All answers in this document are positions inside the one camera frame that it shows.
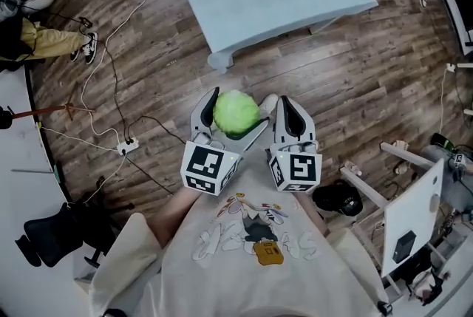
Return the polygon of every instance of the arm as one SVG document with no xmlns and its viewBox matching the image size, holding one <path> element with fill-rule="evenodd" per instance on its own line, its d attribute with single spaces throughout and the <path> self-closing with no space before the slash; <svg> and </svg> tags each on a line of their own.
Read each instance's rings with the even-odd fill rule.
<svg viewBox="0 0 473 317">
<path fill-rule="evenodd" d="M 153 217 L 148 226 L 164 248 L 174 237 L 181 223 L 201 192 L 182 187 Z"/>
<path fill-rule="evenodd" d="M 294 194 L 294 197 L 297 199 L 302 209 L 304 209 L 305 213 L 309 216 L 309 218 L 312 220 L 317 229 L 320 230 L 320 233 L 322 233 L 324 237 L 328 236 L 328 227 L 325 224 L 324 220 L 320 217 L 319 213 L 314 209 L 313 204 L 309 199 L 309 196 L 303 193 L 296 192 Z"/>
</svg>

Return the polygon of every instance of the black office chair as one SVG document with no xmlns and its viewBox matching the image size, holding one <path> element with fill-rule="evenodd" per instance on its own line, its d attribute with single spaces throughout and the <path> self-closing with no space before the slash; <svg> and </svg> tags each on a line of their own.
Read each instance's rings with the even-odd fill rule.
<svg viewBox="0 0 473 317">
<path fill-rule="evenodd" d="M 97 187 L 104 180 L 101 177 Z M 101 191 L 88 200 L 90 195 L 83 195 L 69 207 L 64 203 L 54 216 L 25 222 L 26 235 L 21 236 L 16 244 L 32 266 L 39 267 L 43 262 L 47 267 L 54 267 L 85 242 L 95 249 L 95 253 L 92 258 L 84 259 L 98 268 L 98 257 L 101 253 L 106 255 L 109 252 L 121 230 L 110 215 L 133 209 L 134 206 L 130 203 L 120 208 L 107 209 L 103 205 L 104 195 Z"/>
<path fill-rule="evenodd" d="M 16 244 L 27 261 L 35 267 L 43 262 L 54 267 L 67 254 L 82 246 L 79 226 L 71 211 L 63 204 L 58 214 L 24 223 L 24 232 Z"/>
</svg>

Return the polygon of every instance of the cartoon character print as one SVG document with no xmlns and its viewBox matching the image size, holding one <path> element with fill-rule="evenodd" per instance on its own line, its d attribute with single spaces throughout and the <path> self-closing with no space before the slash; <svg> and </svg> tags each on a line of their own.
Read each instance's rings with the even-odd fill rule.
<svg viewBox="0 0 473 317">
<path fill-rule="evenodd" d="M 247 233 L 245 241 L 253 242 L 253 251 L 258 257 L 258 262 L 263 266 L 281 265 L 284 256 L 277 245 L 278 238 L 271 229 L 271 225 L 273 222 L 281 225 L 284 222 L 283 217 L 287 218 L 287 214 L 277 204 L 262 203 L 261 206 L 258 206 L 244 199 L 244 197 L 245 194 L 241 193 L 229 197 L 217 217 L 222 216 L 225 212 L 229 214 L 241 212 L 243 228 Z M 258 212 L 258 214 L 251 217 L 248 208 Z"/>
</svg>

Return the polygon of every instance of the small box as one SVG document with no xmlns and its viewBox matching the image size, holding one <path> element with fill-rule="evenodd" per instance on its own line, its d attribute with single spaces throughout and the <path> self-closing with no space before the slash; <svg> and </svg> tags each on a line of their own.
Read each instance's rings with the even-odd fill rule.
<svg viewBox="0 0 473 317">
<path fill-rule="evenodd" d="M 188 141 L 180 168 L 185 187 L 219 195 L 237 172 L 240 156 Z"/>
<path fill-rule="evenodd" d="M 281 192 L 311 192 L 320 184 L 322 156 L 276 151 L 269 161 L 276 188 Z"/>
</svg>

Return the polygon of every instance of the table leg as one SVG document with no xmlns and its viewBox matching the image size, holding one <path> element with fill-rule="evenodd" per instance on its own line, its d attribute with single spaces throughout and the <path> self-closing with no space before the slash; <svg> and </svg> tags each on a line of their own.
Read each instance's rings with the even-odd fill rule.
<svg viewBox="0 0 473 317">
<path fill-rule="evenodd" d="M 396 157 L 406 160 L 407 162 L 411 162 L 412 164 L 417 165 L 426 170 L 430 170 L 430 168 L 433 167 L 433 165 L 435 164 L 431 160 L 427 160 L 424 157 L 411 153 L 410 151 L 400 149 L 389 143 L 381 143 L 380 147 L 381 150 L 387 151 L 388 153 L 395 155 Z"/>
<path fill-rule="evenodd" d="M 227 68 L 234 65 L 233 54 L 233 50 L 222 50 L 221 52 L 212 53 L 207 58 L 207 63 L 212 69 L 218 70 L 221 74 L 225 74 Z"/>
<path fill-rule="evenodd" d="M 374 188 L 367 185 L 361 178 L 357 177 L 348 168 L 340 168 L 341 175 L 354 185 L 359 191 L 365 194 L 368 199 L 374 202 L 379 208 L 385 209 L 389 202 L 380 195 Z"/>
<path fill-rule="evenodd" d="M 324 30 L 325 28 L 327 28 L 329 25 L 339 20 L 340 18 L 341 16 L 338 16 L 336 18 L 329 18 L 328 20 L 319 21 L 318 23 L 311 25 L 309 27 L 310 34 L 315 35 L 316 33 L 319 33 L 321 30 Z"/>
</svg>

